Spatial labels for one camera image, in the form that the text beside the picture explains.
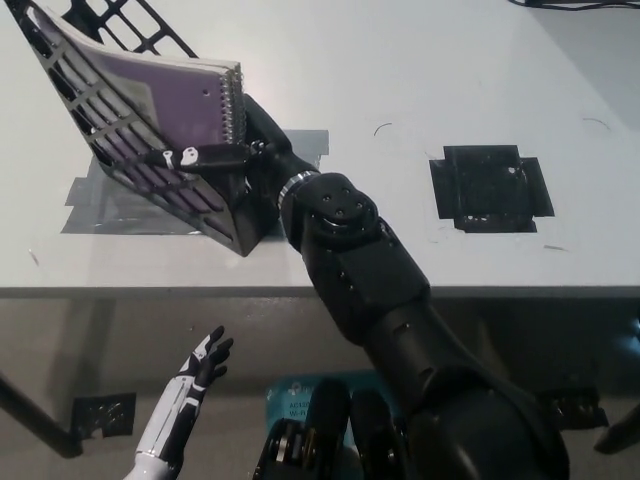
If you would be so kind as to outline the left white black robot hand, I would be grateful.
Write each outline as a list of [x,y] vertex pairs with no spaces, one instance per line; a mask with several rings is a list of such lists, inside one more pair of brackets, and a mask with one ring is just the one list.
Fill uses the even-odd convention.
[[207,390],[227,372],[233,343],[219,326],[191,352],[156,404],[136,448],[136,464],[151,459],[165,470],[177,468]]

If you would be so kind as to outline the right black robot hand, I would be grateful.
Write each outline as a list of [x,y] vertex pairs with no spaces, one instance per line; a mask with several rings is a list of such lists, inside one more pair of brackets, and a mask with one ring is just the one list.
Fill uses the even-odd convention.
[[154,150],[142,157],[148,166],[198,175],[227,197],[248,185],[280,205],[293,185],[318,169],[301,159],[276,121],[250,95],[244,96],[245,137],[238,144],[210,144]]

